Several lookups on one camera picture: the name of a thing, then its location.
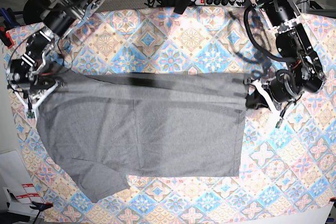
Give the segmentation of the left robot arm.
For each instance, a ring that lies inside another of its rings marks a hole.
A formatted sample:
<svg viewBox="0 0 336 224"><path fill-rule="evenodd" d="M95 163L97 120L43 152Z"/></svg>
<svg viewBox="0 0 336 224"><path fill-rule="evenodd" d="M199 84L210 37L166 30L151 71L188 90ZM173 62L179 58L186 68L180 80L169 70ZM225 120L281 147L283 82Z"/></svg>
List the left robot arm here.
<svg viewBox="0 0 336 224"><path fill-rule="evenodd" d="M284 102L295 103L304 92L319 93L326 81L322 63L313 49L308 35L296 19L300 11L293 0L247 0L244 25L252 45L264 56L284 62L286 69L276 71L269 81L247 79L245 83L255 88L246 97L249 109L268 108L280 110ZM262 47L253 37L248 16L252 10L262 9L276 30L276 47L279 56Z"/></svg>

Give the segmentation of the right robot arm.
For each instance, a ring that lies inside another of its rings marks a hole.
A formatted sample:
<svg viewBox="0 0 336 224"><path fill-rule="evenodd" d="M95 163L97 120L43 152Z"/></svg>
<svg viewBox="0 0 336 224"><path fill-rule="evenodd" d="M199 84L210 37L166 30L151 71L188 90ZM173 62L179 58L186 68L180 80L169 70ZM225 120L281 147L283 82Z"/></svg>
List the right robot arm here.
<svg viewBox="0 0 336 224"><path fill-rule="evenodd" d="M8 88L29 99L57 85L47 71L47 57L53 51L55 38L65 38L74 24L81 25L102 5L104 0L37 1L42 10L43 28L25 39L26 51L19 59L10 58L6 78Z"/></svg>

